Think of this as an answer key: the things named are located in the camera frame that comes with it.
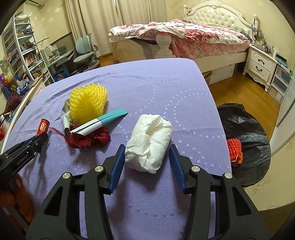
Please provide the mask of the red label dark bottle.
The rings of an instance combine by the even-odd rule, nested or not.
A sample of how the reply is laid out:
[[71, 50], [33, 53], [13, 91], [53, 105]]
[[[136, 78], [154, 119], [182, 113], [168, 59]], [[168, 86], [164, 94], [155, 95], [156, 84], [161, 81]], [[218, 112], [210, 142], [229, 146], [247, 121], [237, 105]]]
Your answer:
[[36, 136], [39, 136], [42, 133], [48, 133], [49, 126], [50, 122], [47, 119], [41, 119], [41, 122], [39, 123], [39, 127], [37, 129]]

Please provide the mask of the dark red mesh net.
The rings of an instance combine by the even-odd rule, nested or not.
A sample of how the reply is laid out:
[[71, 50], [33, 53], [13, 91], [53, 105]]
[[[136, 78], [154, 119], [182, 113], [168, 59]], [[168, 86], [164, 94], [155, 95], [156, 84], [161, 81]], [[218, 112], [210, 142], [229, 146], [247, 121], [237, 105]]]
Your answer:
[[108, 133], [107, 127], [101, 127], [86, 136], [78, 133], [65, 135], [56, 128], [49, 127], [49, 129], [62, 136], [71, 148], [103, 147], [110, 142], [110, 134]]

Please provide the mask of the orange-red foam net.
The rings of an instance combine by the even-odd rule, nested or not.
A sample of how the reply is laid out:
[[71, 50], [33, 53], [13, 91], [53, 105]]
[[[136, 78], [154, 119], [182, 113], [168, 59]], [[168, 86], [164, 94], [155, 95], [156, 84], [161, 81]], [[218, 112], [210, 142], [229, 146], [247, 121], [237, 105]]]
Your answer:
[[233, 167], [238, 167], [243, 161], [242, 144], [236, 138], [228, 139], [228, 151], [230, 155], [230, 163]]

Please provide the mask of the teal white paper box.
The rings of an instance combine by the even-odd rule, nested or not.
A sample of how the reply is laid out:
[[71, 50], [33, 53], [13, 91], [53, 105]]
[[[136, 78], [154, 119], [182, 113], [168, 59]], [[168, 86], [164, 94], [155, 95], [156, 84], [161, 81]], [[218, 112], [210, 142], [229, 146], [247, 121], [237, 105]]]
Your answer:
[[115, 109], [114, 111], [108, 112], [102, 116], [99, 116], [85, 124], [82, 124], [78, 128], [73, 129], [70, 133], [76, 133], [82, 136], [87, 136], [90, 133], [96, 131], [103, 126], [111, 123], [112, 121], [125, 116], [128, 112], [123, 109]]

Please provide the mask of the white tissue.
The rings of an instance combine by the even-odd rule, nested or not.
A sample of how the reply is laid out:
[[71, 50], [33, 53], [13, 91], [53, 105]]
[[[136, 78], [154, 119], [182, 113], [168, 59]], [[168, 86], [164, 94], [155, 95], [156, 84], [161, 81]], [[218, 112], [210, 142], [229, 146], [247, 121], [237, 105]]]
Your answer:
[[138, 172], [156, 174], [161, 168], [173, 126], [158, 114], [142, 114], [126, 144], [126, 166]]

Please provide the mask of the black bag trash bin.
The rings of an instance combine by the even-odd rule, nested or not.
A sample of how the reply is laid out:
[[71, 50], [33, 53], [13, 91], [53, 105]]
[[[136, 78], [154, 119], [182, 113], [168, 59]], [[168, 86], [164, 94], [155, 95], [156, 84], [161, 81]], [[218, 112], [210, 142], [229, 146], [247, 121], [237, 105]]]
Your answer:
[[233, 176], [241, 186], [253, 186], [263, 179], [270, 167], [270, 142], [266, 132], [242, 104], [222, 104], [217, 110], [226, 139], [236, 138], [242, 145], [243, 160], [232, 167]]

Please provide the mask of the purple tablecloth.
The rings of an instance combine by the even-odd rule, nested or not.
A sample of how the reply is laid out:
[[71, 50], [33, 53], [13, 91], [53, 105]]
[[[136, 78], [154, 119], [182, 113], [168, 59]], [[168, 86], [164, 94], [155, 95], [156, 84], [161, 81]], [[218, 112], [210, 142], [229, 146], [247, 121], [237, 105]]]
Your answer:
[[[64, 172], [84, 174], [126, 144], [142, 114], [158, 114], [173, 126], [171, 143], [211, 174], [230, 171], [226, 137], [211, 92], [194, 61], [152, 59], [97, 68], [44, 88], [25, 108], [13, 127], [6, 148], [36, 134], [41, 119], [61, 131], [60, 114], [76, 87], [98, 83], [108, 92], [106, 112], [128, 114], [109, 124], [105, 148], [73, 149], [55, 131], [48, 133], [42, 153], [20, 175], [34, 206]], [[190, 196], [181, 193], [165, 159], [156, 174], [125, 168], [119, 186], [105, 197], [115, 239], [181, 239]]]

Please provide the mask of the study desk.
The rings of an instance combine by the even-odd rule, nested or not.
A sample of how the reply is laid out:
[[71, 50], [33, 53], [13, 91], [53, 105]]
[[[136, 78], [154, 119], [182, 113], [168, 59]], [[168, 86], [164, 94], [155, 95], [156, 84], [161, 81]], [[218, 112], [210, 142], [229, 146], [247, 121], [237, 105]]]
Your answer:
[[51, 78], [53, 82], [56, 82], [54, 74], [56, 73], [56, 68], [59, 66], [62, 66], [62, 68], [67, 70], [67, 67], [65, 63], [74, 56], [75, 50], [71, 49], [70, 51], [62, 54], [61, 56], [54, 57], [52, 60], [48, 59], [48, 56], [46, 55], [46, 52], [44, 49], [40, 50], [41, 57], [44, 61], [45, 66], [47, 67], [49, 74], [51, 75]]

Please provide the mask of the light green desk chair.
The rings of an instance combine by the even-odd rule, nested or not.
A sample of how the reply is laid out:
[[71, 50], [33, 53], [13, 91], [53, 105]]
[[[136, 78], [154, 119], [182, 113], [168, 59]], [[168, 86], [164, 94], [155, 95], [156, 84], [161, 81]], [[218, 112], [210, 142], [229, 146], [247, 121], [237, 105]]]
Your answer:
[[74, 59], [74, 64], [82, 64], [73, 74], [83, 73], [97, 68], [100, 60], [96, 57], [98, 46], [91, 44], [91, 33], [80, 37], [75, 42], [75, 50], [78, 57]]

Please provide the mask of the white bookshelf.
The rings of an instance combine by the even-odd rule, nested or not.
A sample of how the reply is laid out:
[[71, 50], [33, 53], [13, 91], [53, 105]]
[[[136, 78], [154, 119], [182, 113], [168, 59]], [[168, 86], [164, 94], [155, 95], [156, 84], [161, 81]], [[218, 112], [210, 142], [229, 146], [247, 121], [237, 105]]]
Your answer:
[[1, 34], [8, 67], [14, 76], [30, 81], [52, 79], [37, 45], [30, 14], [15, 13]]

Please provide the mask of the white storage box under bed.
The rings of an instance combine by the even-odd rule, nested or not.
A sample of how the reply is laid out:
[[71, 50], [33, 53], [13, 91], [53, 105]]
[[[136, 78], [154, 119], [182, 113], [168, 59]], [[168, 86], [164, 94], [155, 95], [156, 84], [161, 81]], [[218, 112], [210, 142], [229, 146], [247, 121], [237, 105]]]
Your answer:
[[234, 70], [235, 70], [234, 64], [212, 70], [209, 85], [212, 85], [222, 80], [226, 80], [227, 78], [231, 78]]

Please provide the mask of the translucent plastic drawer unit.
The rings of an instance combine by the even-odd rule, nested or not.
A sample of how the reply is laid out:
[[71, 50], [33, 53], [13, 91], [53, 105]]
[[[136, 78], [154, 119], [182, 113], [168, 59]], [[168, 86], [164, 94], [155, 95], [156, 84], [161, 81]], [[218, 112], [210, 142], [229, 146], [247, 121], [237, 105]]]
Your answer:
[[273, 74], [272, 80], [270, 82], [270, 88], [268, 93], [279, 103], [281, 104], [284, 100], [284, 97], [287, 94], [287, 91], [291, 85], [292, 76], [291, 72], [282, 66], [277, 64], [275, 72]]

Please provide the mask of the cardboard box under bed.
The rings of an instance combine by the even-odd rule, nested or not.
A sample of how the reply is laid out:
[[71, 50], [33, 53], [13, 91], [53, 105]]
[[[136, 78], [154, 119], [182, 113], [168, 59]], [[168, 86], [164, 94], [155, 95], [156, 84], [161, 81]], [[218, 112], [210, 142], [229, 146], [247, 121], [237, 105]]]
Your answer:
[[211, 74], [212, 74], [212, 71], [206, 71], [206, 72], [202, 73], [207, 85], [210, 85]]

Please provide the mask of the white nightstand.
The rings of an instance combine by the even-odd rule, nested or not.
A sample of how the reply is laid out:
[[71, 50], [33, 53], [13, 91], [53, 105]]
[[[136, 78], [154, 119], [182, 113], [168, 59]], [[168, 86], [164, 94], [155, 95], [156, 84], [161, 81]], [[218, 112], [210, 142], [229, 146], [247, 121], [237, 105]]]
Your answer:
[[264, 85], [268, 92], [276, 66], [277, 61], [273, 56], [250, 45], [242, 74], [248, 74], [255, 82]]

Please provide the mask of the white bed with headboard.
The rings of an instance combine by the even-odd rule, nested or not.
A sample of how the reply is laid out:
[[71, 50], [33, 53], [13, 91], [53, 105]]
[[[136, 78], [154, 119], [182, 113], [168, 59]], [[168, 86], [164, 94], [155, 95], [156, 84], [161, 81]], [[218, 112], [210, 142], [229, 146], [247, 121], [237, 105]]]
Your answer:
[[183, 7], [183, 19], [113, 27], [108, 34], [114, 59], [192, 59], [200, 71], [246, 61], [254, 27], [220, 1]]

